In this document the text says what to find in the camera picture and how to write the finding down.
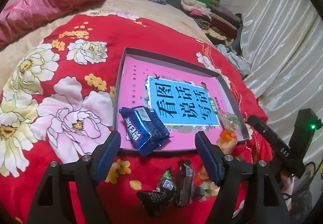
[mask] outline white curtain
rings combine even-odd
[[[310,0],[255,0],[243,24],[243,57],[252,64],[244,82],[288,143],[298,110],[323,118],[323,22]],[[323,128],[305,161],[320,160],[322,149]]]

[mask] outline beige bed sheet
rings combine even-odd
[[[1,51],[0,90],[3,89],[19,61],[29,51],[33,50],[44,37],[50,35],[57,27],[66,24],[75,15],[88,9],[89,7],[31,31]],[[195,21],[171,5],[160,5],[146,0],[105,0],[104,2],[91,6],[91,9],[134,14],[141,18],[146,18],[168,26],[182,34],[197,38],[212,46],[211,41],[204,35]]]

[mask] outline metal bolt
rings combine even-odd
[[[90,155],[84,155],[83,157],[82,157],[82,160],[83,161],[89,161],[91,159],[91,156]]]
[[[49,165],[51,167],[56,167],[58,165],[58,161],[57,160],[53,160]]]
[[[259,163],[260,166],[266,166],[267,165],[266,161],[263,161],[263,160],[260,160],[258,163]]]
[[[225,155],[225,156],[224,156],[224,159],[225,159],[226,161],[232,161],[232,160],[233,160],[233,156],[231,156],[231,155]]]

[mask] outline pink pillow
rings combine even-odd
[[[20,0],[7,4],[0,13],[0,49],[28,31],[67,15],[90,1]]]

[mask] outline stack of folded clothes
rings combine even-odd
[[[221,0],[181,0],[182,10],[194,19],[214,45],[231,45],[241,28],[241,17],[220,5]]]

